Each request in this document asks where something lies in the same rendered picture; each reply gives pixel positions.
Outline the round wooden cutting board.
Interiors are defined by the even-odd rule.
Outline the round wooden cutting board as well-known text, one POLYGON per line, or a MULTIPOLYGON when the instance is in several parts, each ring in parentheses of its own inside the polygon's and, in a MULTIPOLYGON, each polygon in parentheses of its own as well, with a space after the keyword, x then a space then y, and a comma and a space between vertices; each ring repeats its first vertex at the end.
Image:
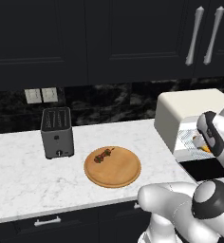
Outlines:
POLYGON ((91 152, 84 161, 84 172, 95 184, 105 188, 121 188, 134 182, 140 175, 139 158, 130 150, 119 146, 105 146, 91 152), (101 163, 94 158, 105 149, 113 149, 101 163))

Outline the kebab skewer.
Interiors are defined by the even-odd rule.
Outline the kebab skewer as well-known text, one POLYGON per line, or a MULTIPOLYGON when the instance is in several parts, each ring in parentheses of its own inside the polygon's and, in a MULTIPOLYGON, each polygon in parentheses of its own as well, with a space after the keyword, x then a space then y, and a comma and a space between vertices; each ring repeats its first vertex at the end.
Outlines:
POLYGON ((94 161, 96 163, 101 163, 105 157, 109 157, 111 155, 112 151, 113 149, 105 149, 101 154, 94 158, 94 161))

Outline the grey two-slot toaster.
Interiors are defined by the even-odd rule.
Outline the grey two-slot toaster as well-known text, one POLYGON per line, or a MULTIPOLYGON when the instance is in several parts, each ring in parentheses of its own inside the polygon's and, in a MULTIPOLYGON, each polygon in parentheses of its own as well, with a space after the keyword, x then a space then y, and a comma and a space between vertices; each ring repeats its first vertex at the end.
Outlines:
POLYGON ((41 137, 47 159, 74 155, 74 140, 69 107, 52 107, 43 110, 41 137))

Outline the black toaster oven door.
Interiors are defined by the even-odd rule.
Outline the black toaster oven door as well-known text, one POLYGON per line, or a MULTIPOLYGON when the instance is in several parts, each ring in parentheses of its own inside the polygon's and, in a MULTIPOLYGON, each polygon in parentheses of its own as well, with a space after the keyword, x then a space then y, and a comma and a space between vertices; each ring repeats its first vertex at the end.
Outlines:
POLYGON ((224 168, 216 158, 188 160, 180 165, 195 181, 224 178, 224 168))

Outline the white wall switch plate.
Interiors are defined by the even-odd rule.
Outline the white wall switch plate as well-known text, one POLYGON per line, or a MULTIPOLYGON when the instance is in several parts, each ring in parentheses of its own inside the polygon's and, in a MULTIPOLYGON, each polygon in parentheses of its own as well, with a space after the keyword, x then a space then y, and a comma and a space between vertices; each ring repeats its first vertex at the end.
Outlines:
POLYGON ((27 99, 27 103, 41 103, 41 93, 39 89, 26 89, 25 95, 27 99))
POLYGON ((43 88, 42 94, 45 103, 56 103, 58 101, 57 89, 55 87, 43 88))

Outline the black drawer front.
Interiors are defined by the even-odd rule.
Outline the black drawer front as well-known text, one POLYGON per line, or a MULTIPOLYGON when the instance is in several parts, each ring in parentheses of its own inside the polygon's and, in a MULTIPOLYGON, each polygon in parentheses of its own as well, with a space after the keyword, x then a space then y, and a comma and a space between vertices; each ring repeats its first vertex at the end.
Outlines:
POLYGON ((151 214, 134 209, 136 200, 99 208, 100 243, 138 243, 147 229, 151 214))
POLYGON ((99 243, 98 211, 83 209, 0 223, 0 243, 99 243))

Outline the cream toaster oven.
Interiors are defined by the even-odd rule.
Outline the cream toaster oven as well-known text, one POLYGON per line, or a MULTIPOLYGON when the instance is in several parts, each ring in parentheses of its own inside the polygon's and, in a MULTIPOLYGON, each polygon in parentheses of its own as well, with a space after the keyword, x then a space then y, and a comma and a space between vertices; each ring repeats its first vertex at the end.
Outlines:
POLYGON ((224 108, 224 93, 216 88, 163 92, 159 95, 155 128, 177 162, 213 159, 211 153, 198 149, 196 122, 206 111, 219 113, 224 108))

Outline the baguette bread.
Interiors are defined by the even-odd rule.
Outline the baguette bread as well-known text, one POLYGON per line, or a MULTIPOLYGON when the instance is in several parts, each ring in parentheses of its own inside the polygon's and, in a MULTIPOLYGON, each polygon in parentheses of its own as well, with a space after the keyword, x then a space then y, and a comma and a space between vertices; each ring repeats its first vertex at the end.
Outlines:
POLYGON ((205 143, 205 140, 201 135, 197 135, 193 137, 193 144, 197 149, 200 149, 207 153, 211 152, 211 150, 209 149, 208 145, 205 143))

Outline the black wall cupboard door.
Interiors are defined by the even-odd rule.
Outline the black wall cupboard door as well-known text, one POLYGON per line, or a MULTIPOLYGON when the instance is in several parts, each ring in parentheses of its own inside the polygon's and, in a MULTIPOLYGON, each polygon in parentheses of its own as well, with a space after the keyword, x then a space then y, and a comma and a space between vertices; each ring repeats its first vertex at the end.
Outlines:
POLYGON ((86 83, 83 0, 0 0, 0 91, 86 83))
POLYGON ((84 0, 91 84, 188 78, 197 0, 84 0))
POLYGON ((203 64, 204 56, 206 55, 212 36, 215 21, 215 11, 220 6, 224 8, 224 0, 210 0, 202 37, 199 44, 199 51, 197 54, 196 68, 194 73, 194 76, 198 78, 224 76, 224 14, 215 38, 212 60, 208 65, 203 64))

